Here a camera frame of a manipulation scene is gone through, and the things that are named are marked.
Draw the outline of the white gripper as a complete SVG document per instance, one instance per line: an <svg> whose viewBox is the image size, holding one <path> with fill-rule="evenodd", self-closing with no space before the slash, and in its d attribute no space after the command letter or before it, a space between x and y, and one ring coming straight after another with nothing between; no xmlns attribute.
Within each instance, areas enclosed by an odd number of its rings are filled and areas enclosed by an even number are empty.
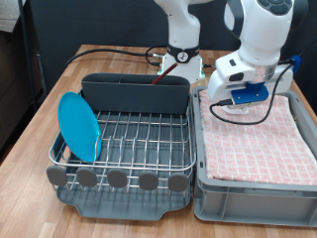
<svg viewBox="0 0 317 238"><path fill-rule="evenodd" d="M234 103L262 102L273 92L287 91L292 78L290 64L273 68L244 64L219 66L211 75L208 95L213 102L227 99Z"/></svg>

